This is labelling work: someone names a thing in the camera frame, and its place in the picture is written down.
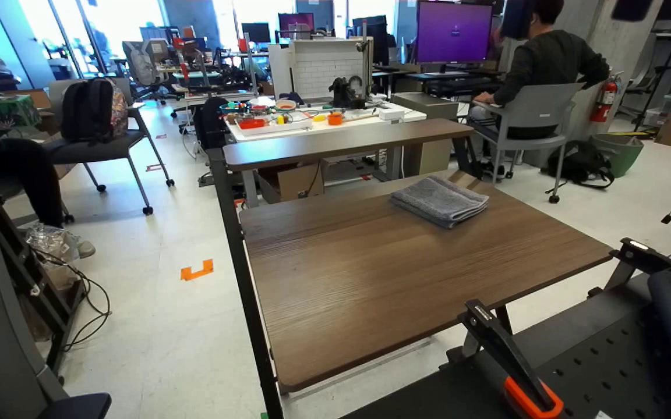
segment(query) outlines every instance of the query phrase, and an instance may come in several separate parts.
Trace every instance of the orange tape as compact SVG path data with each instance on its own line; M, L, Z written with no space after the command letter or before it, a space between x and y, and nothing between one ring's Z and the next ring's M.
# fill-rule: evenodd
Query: orange tape
M502 392L514 403L514 408L522 409L524 417L528 417L528 419L559 419L563 415L563 401L550 386L544 386L544 382L540 382L540 384L542 384L547 398L552 401L550 409L540 409L540 406L534 403L513 377L502 380Z
M180 269L180 279L192 281L192 279L198 279L198 276L202 276L202 274L209 274L209 272L213 272L213 260L212 260L212 259L202 260L202 268L199 268L199 269L182 268L182 269Z

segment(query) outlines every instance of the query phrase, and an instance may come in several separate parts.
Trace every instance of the backpack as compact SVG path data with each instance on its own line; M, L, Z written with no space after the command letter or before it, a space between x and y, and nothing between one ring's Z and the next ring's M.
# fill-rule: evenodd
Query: backpack
M205 105L192 112L196 138L202 148L217 148L226 145L226 105L226 97L208 97Z
M550 176L556 175L559 154L561 148L550 154L547 166L542 167L544 175ZM575 139L565 145L561 180L568 180L587 188L605 190L614 182L614 175L613 164L601 148L596 148L593 141Z
M109 141L128 130L128 108L109 80L71 84L63 95L60 136L64 141Z

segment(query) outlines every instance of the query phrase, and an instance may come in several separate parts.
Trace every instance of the orange handle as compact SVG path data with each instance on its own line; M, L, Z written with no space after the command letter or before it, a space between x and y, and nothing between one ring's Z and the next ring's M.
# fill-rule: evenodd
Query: orange handle
M514 408L522 409L524 417L528 417L528 419L559 419L563 415L563 401L550 386L544 386L544 382L542 382L542 389L552 401L550 409L540 409L540 406L535 406L513 377L502 380L505 395L514 403Z

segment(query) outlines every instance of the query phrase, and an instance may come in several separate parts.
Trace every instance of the man sitting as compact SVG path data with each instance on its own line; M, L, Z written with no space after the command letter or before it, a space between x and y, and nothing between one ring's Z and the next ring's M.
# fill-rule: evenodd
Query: man sitting
M556 31L555 22L563 9L563 0L530 0L528 41L514 51L513 68L495 93L480 93L473 97L471 123L484 122L483 108L505 105L516 97L526 84L573 84L584 87L604 81L610 70L604 57L593 53L591 47L573 32ZM513 139L535 139L555 132L547 129L509 129ZM467 157L456 145L456 160L462 169L478 172L467 167Z

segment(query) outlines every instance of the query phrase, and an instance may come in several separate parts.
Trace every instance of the person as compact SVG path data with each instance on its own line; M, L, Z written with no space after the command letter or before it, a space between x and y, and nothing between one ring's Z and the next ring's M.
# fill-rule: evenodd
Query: person
M85 259L96 246L63 230L63 200L57 175L45 147L22 138L0 139L0 176L13 176L25 190L41 226L35 226L25 243L53 260Z
M55 259L63 259L64 251L70 251L70 256L79 254L82 259L96 254L90 243L63 230L57 175L47 148L32 139L3 138L4 130L6 129L0 126L0 176L13 176L22 187L32 211L41 223L40 228L32 228L29 238L38 235L35 243L63 243L64 246L60 246L60 254L47 251Z
M573 32L555 27L556 17L563 9L563 0L528 0L528 41L516 47L513 68L502 84L488 93L483 90L473 97L471 126L488 126L484 108L508 105L516 97L526 84L573 84L583 81L584 87L599 84L610 75L610 68L604 57L593 53L591 47ZM509 129L508 138L513 139L535 139L555 132L556 126L547 129ZM483 175L488 169L488 164L473 166L465 151L465 145L455 145L455 154L462 169Z
M563 0L530 0L528 41L514 51L513 68L495 93L483 90L476 105L505 105L526 84L599 84L607 62L573 32L556 31Z
M508 0L502 9L502 22L495 32L501 47L498 72L508 72L520 45L528 38L530 3L528 0Z

